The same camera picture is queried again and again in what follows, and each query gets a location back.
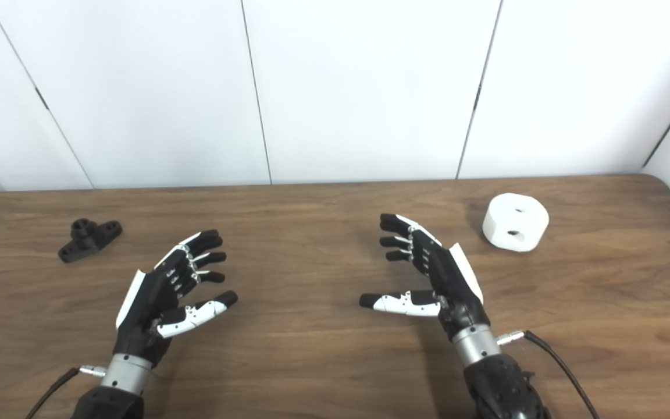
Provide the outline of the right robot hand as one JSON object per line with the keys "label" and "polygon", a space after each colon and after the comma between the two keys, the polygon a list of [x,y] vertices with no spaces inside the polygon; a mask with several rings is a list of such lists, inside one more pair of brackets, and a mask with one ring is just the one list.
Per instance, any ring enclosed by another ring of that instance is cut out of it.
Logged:
{"label": "right robot hand", "polygon": [[380,228],[391,236],[380,238],[388,247],[385,258],[405,261],[430,283],[428,290],[364,293],[362,308],[413,317],[436,317],[447,337],[491,326],[484,297],[468,258],[457,243],[445,247],[419,223],[394,213],[380,215]]}

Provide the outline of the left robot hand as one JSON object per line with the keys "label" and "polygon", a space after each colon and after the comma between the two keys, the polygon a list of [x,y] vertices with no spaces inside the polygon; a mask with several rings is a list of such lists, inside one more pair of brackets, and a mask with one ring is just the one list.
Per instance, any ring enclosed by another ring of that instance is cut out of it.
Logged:
{"label": "left robot hand", "polygon": [[175,246],[149,272],[136,271],[115,321],[113,353],[133,356],[156,368],[173,337],[225,313],[238,302],[234,291],[183,306],[186,297],[202,283],[223,283],[220,272],[205,270],[226,260],[215,249],[223,244],[217,230],[203,230]]}

